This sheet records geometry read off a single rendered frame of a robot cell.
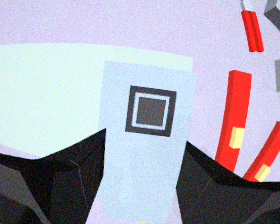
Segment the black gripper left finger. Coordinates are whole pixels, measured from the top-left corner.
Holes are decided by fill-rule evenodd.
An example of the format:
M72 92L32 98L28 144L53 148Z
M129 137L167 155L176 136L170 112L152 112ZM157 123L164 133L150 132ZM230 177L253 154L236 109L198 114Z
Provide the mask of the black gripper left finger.
M106 127L37 159L0 153L0 193L44 224L86 224L104 176L105 136Z

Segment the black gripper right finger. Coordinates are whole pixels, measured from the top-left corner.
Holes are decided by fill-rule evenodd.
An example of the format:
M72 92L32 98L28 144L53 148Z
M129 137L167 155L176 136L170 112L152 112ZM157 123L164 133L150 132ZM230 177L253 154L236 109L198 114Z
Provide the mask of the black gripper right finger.
M182 224L250 224L280 207L280 181L247 181L189 141L175 189Z

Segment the red long rectangular bar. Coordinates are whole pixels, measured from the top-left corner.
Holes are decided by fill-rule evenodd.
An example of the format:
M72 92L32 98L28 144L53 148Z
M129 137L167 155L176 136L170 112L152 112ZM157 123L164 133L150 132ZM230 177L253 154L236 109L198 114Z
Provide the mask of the red long rectangular bar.
M269 173L271 163L274 162L276 154L280 152L280 121L276 121L269 138L262 146L261 151L250 164L250 168L242 178L251 182L262 182Z
M251 74L229 71L227 84L224 121L214 161L234 172L249 111Z

